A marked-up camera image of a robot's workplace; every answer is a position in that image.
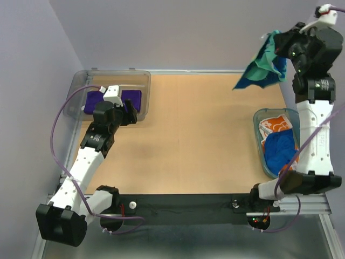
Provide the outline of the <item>yellow towel teal trim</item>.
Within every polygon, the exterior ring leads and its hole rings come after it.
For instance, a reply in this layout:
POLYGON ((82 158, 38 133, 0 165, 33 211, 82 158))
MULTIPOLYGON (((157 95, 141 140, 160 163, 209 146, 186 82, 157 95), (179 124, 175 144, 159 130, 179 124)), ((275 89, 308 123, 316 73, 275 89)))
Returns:
POLYGON ((286 81, 287 60, 275 53, 274 36, 281 31, 274 30, 266 34, 260 50, 246 67, 233 90, 242 90, 251 85, 266 88, 286 81))

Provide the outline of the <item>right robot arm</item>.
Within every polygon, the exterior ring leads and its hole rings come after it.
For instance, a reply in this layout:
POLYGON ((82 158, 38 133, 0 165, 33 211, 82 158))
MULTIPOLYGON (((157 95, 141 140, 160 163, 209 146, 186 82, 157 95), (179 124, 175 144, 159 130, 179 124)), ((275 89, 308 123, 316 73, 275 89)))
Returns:
POLYGON ((286 168, 277 179, 256 184, 248 204, 261 210, 267 200, 290 194, 319 194, 341 186, 330 158, 330 120, 336 83, 329 73, 343 49, 343 36, 331 25, 298 22, 274 36, 275 53, 288 58, 295 69, 292 81, 300 121, 300 147, 295 170, 286 168))

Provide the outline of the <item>purple towel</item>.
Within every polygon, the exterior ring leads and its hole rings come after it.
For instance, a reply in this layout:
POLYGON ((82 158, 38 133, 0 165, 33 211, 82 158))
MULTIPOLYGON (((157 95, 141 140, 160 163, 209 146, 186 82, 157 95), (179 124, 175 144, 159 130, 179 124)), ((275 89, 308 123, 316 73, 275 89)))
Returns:
MULTIPOLYGON (((99 91, 88 92, 85 105, 81 108, 81 110, 85 114, 92 115, 95 105, 103 101, 103 96, 104 95, 99 91)), ((127 99, 131 100, 137 112, 140 112, 141 110, 141 98, 142 92, 140 90, 122 90, 121 92, 121 100, 123 102, 127 99)))

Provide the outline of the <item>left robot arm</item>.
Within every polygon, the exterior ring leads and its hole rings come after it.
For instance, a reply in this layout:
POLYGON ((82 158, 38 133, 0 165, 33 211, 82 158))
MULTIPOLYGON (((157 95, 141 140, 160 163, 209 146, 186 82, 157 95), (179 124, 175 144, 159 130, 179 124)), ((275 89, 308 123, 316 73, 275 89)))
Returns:
POLYGON ((93 121, 66 179, 50 201, 40 204, 36 210, 42 239, 77 247, 85 238, 88 225, 95 217, 105 218, 105 211, 118 213, 112 219, 116 229, 121 227, 126 219, 125 207, 117 188, 101 185, 89 199, 84 192, 115 143, 116 131, 120 126, 135 124, 136 114, 129 99, 104 99, 95 105, 93 121))

